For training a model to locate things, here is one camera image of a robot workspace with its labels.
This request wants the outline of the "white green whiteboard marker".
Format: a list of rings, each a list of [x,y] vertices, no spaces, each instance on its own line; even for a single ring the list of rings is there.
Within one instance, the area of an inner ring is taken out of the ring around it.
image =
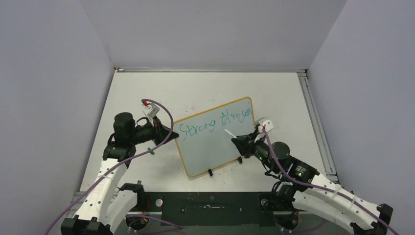
[[[224,128],[225,132],[227,132],[229,135],[231,135],[233,138],[236,138],[236,135],[234,135],[231,131],[229,131],[228,129]]]

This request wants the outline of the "aluminium rail right side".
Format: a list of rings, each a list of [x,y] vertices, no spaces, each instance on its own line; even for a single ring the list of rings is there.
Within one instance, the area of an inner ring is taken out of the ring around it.
[[[305,99],[306,107],[309,112],[310,120],[312,123],[313,131],[316,137],[317,146],[322,158],[323,166],[329,180],[336,183],[339,182],[338,174],[330,148],[328,146],[327,138],[323,129],[323,125],[310,89],[310,84],[307,77],[307,70],[301,70],[297,73],[300,87]]]

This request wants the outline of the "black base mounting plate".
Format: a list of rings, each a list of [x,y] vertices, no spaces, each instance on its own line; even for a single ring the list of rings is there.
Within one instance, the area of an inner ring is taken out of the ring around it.
[[[296,209],[274,192],[146,192],[129,212],[183,226],[272,226],[274,215]]]

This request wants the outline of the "yellow framed whiteboard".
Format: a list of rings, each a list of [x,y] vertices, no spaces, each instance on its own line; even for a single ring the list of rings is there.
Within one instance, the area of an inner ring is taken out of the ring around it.
[[[174,132],[184,170],[189,178],[197,177],[240,157],[232,136],[254,131],[254,109],[248,96],[177,120]]]

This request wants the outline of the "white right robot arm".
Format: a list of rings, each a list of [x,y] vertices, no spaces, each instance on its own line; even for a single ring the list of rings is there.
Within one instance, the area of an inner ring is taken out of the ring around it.
[[[280,208],[313,213],[353,235],[397,234],[390,226],[391,206],[371,203],[345,190],[291,156],[287,144],[270,143],[268,136],[262,133],[236,136],[231,141],[243,157],[256,157],[279,179],[280,185],[274,191]]]

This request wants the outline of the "green marker cap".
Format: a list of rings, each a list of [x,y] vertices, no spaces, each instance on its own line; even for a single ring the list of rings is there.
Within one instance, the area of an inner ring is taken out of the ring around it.
[[[154,155],[154,154],[155,154],[155,152],[154,152],[154,151],[152,151],[152,150],[151,150],[151,148],[147,148],[147,150],[149,151],[149,153],[150,153],[151,155]]]

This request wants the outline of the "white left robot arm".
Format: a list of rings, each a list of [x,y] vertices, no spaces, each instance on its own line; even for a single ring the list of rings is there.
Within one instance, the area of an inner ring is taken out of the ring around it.
[[[136,145],[152,141],[163,145],[179,137],[172,128],[162,125],[157,117],[144,117],[144,125],[136,124],[131,113],[115,116],[114,133],[104,149],[96,181],[73,217],[61,225],[64,235],[112,235],[129,210],[140,211],[146,204],[141,183],[118,186],[136,153]]]

